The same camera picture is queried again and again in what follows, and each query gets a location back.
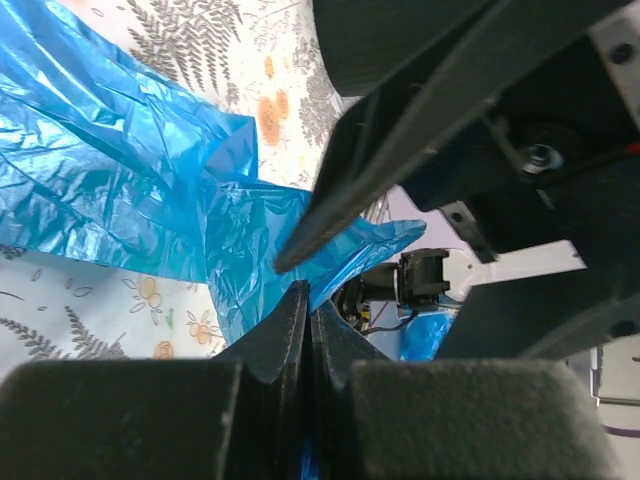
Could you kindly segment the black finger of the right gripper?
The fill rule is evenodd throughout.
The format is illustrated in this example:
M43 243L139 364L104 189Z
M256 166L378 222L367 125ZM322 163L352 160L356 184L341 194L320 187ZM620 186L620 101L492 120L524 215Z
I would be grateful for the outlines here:
M274 268L308 260L499 95L624 1L482 1L337 122L307 210Z

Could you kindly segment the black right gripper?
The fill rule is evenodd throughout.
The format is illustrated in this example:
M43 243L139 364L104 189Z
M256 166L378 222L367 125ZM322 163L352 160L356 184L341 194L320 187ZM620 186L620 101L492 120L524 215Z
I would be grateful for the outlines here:
M562 359L639 331L639 5L505 91L403 182L468 245L438 359Z

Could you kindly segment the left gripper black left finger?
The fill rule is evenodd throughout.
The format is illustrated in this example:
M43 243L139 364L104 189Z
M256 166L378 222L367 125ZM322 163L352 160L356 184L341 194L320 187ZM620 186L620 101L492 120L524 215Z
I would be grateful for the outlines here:
M309 286L211 359L41 361L1 386L5 479L298 479Z

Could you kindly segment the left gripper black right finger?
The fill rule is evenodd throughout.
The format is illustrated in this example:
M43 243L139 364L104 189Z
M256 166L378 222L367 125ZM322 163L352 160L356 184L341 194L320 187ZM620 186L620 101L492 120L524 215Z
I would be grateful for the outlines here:
M389 360L332 305L310 321L323 479L620 479L576 375L538 360Z

